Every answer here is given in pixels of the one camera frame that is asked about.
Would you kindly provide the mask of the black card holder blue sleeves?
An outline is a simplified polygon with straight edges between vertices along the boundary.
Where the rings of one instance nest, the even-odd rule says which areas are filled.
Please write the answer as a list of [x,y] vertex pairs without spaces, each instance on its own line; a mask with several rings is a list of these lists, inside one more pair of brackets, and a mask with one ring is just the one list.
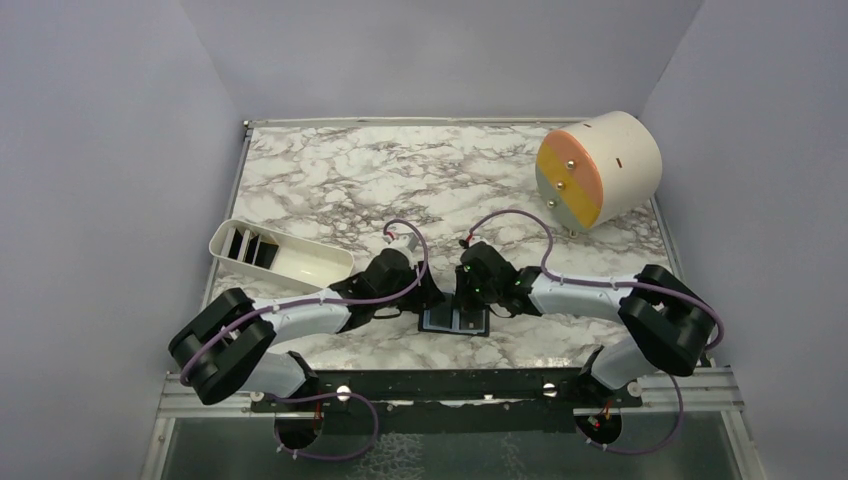
[[463,311],[459,309],[452,293],[444,294],[444,301],[425,310],[418,318],[418,331],[435,334],[488,337],[490,311],[487,309]]

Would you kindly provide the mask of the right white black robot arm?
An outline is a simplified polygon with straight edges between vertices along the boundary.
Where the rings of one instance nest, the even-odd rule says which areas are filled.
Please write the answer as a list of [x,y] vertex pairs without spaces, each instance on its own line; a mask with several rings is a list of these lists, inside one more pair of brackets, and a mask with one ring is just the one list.
[[566,314],[622,324],[627,337],[595,350],[579,374],[578,396],[592,407],[644,375],[690,376],[718,330],[707,304],[656,264],[628,277],[559,280],[540,266],[517,269],[478,242],[462,253],[455,274],[462,310],[497,305],[512,315]]

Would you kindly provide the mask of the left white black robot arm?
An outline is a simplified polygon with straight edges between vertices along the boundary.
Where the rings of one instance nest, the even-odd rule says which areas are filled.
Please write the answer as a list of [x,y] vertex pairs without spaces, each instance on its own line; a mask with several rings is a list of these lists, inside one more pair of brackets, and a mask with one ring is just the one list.
[[300,354],[272,354],[271,346],[354,330],[380,310],[422,313],[444,301],[426,262],[385,248],[363,271],[313,294],[253,299],[240,287],[230,288],[171,339],[168,351],[181,384],[204,405],[258,391],[298,411],[313,401],[317,377]]

